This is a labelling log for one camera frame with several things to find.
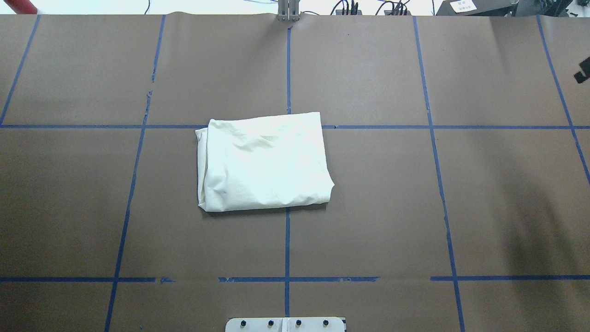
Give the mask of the red cylinder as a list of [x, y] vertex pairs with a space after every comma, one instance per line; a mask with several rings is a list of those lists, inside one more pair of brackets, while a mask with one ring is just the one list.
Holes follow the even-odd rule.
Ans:
[[37, 15], [38, 8], [30, 0], [4, 0], [16, 14]]

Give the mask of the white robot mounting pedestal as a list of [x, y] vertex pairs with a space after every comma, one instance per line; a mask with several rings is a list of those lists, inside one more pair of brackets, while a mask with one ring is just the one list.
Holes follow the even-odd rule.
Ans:
[[341, 317], [261, 317], [234, 318], [225, 325], [226, 332], [346, 332]]

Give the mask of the black box with label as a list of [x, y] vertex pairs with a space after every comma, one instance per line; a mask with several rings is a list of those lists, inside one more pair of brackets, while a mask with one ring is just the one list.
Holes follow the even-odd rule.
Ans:
[[518, 5], [518, 0], [443, 0], [436, 16], [504, 17]]

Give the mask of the cream long-sleeve cat T-shirt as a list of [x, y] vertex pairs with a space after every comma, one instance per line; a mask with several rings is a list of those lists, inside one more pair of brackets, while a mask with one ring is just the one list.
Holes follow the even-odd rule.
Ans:
[[198, 206], [205, 212], [330, 202], [335, 184], [318, 112], [211, 119], [195, 135]]

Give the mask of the aluminium frame post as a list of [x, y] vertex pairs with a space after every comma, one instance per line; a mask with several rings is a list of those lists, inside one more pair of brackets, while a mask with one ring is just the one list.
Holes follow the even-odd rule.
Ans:
[[281, 22], [296, 22], [301, 18], [299, 0], [277, 0], [277, 19]]

